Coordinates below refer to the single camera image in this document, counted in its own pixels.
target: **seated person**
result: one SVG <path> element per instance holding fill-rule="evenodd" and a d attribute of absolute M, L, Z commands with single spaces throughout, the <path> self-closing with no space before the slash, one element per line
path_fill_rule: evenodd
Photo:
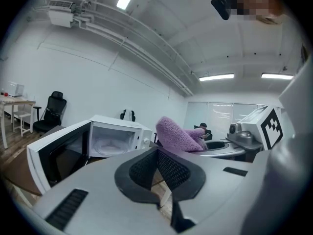
<path fill-rule="evenodd" d="M 197 128 L 201 128 L 205 131 L 205 135 L 201 136 L 202 139 L 204 139 L 204 141 L 209 141 L 209 140 L 212 140 L 212 132 L 211 130 L 207 130 L 207 125 L 206 123 L 201 123 L 200 126 L 196 126 L 194 125 L 195 129 Z"/>

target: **air conditioning unit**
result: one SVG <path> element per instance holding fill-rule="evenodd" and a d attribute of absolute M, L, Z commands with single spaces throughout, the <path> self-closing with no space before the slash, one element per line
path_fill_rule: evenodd
<path fill-rule="evenodd" d="M 48 16 L 54 25 L 71 28 L 73 25 L 73 12 L 76 4 L 69 1 L 51 0 L 49 2 Z"/>

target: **black camera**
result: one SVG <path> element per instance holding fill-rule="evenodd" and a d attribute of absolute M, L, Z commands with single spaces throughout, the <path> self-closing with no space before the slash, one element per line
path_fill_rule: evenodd
<path fill-rule="evenodd" d="M 228 20 L 230 17 L 230 4 L 226 0 L 211 0 L 211 4 L 217 10 L 219 15 L 224 19 Z"/>

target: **black handle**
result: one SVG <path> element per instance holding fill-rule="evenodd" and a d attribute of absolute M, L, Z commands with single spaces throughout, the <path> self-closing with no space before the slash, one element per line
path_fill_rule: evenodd
<path fill-rule="evenodd" d="M 40 106 L 34 106 L 34 109 L 37 110 L 37 121 L 39 121 L 39 109 L 41 109 Z"/>

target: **table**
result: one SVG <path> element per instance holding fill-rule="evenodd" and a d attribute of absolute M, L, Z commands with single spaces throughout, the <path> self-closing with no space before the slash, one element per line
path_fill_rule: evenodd
<path fill-rule="evenodd" d="M 31 106 L 30 110 L 30 132 L 33 132 L 33 123 L 34 123 L 34 105 L 35 101 L 28 101 L 26 99 L 20 98 L 20 97 L 10 97 L 10 96 L 3 96 L 0 95 L 0 118 L 1 118 L 1 132 L 2 132 L 2 140 L 3 140 L 3 145 L 4 148 L 7 149 L 8 145 L 6 143 L 6 136 L 5 136 L 5 128 L 4 128 L 4 107 L 6 105 L 11 105 L 12 106 L 12 111 L 11 111 L 11 123 L 13 123 L 13 107 L 14 105 L 23 105 L 23 104 L 28 104 Z"/>

